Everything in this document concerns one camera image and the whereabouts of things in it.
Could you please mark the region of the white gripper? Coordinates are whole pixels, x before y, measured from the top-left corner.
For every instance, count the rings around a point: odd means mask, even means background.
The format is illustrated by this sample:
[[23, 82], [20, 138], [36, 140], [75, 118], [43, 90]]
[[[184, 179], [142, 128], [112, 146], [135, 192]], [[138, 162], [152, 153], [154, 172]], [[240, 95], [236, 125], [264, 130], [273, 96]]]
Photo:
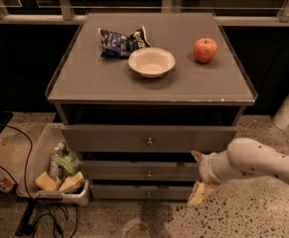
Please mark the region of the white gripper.
[[211, 185], [223, 183], [224, 168], [223, 152], [204, 155], [196, 150], [191, 151], [196, 162], [199, 163], [199, 174], [202, 181], [196, 181], [188, 199], [189, 206], [197, 206], [213, 192]]

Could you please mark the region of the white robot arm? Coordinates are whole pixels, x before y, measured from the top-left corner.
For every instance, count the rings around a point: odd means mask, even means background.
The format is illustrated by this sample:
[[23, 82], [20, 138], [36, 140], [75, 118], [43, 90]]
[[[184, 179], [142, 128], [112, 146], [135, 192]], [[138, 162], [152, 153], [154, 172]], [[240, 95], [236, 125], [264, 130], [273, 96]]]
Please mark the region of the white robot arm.
[[189, 206], [197, 206], [211, 195], [215, 185], [231, 179], [269, 176], [289, 184], [289, 156], [249, 138], [232, 140], [220, 153], [192, 150], [200, 180], [193, 186]]

